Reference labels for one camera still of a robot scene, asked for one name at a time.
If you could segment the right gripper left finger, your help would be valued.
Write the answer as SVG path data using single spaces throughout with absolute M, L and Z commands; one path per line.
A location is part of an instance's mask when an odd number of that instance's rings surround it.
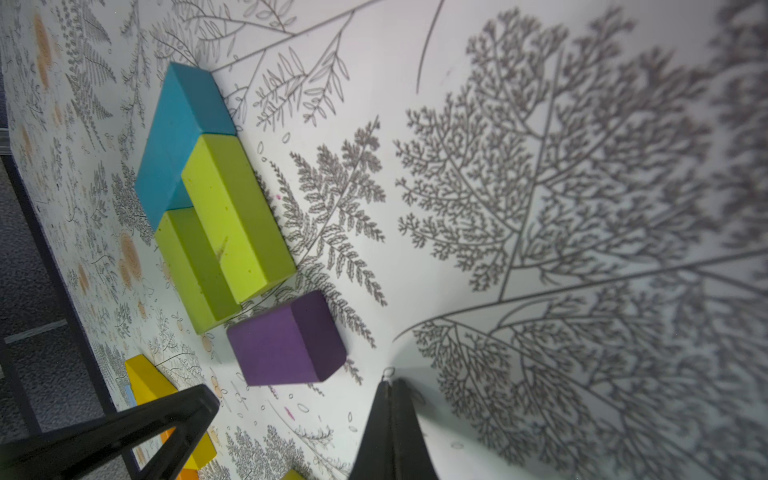
M 169 439 L 139 472 L 140 479 L 174 479 L 220 408 L 196 385 L 134 408 L 1 446 L 3 479 L 79 479 L 170 430 Z

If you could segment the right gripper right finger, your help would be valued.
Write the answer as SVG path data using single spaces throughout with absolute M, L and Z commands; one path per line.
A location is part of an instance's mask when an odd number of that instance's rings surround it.
M 349 478 L 438 478 L 403 379 L 379 383 Z

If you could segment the purple block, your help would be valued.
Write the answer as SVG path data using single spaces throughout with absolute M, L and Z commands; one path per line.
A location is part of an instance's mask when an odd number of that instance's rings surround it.
M 347 360 L 319 290 L 235 324 L 227 337 L 249 386 L 323 382 Z

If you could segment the lime green block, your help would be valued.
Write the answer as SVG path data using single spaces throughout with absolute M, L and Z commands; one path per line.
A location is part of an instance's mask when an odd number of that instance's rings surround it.
M 237 302 L 260 295 L 296 273 L 238 137 L 201 135 L 182 170 L 182 181 Z
M 194 209 L 165 212 L 155 239 L 197 334 L 240 312 Z

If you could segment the teal block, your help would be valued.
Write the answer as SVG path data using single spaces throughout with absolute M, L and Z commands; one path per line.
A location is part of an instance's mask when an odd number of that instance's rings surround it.
M 168 210 L 190 208 L 181 174 L 203 134 L 234 135 L 234 122 L 210 72 L 168 65 L 135 191 L 152 231 Z

